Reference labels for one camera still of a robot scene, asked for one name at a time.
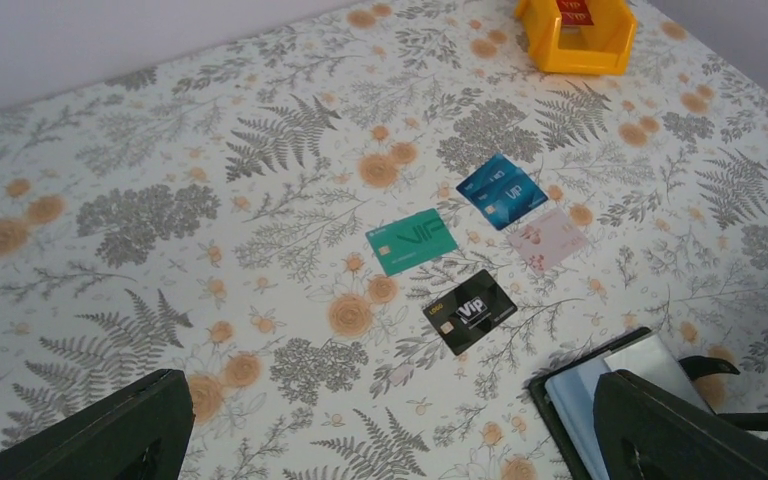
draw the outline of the wall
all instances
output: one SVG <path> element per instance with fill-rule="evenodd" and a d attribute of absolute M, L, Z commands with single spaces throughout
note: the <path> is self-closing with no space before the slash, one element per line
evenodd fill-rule
<path fill-rule="evenodd" d="M 768 0 L 651 2 L 768 89 Z M 0 108 L 350 3 L 353 0 L 0 0 Z"/>

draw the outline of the floral pattern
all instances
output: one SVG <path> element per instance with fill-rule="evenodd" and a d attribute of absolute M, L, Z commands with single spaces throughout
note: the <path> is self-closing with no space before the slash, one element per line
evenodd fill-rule
<path fill-rule="evenodd" d="M 641 325 L 768 410 L 768 93 L 633 3 L 621 77 L 537 71 L 512 0 L 377 1 L 0 113 L 0 450 L 178 368 L 186 480 L 570 478 L 523 381 Z M 510 229 L 589 240 L 543 275 L 453 188 L 497 152 L 552 200 Z M 431 207 L 460 248 L 383 276 Z M 455 358 L 422 308 L 481 269 L 518 312 Z"/>

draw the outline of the yellow box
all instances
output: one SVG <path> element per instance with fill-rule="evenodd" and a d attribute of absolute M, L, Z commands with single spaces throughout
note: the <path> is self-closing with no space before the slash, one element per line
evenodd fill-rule
<path fill-rule="evenodd" d="M 520 0 L 514 16 L 528 36 L 528 55 L 548 73 L 622 75 L 637 19 L 625 0 L 580 0 L 593 25 L 565 28 L 556 0 Z"/>

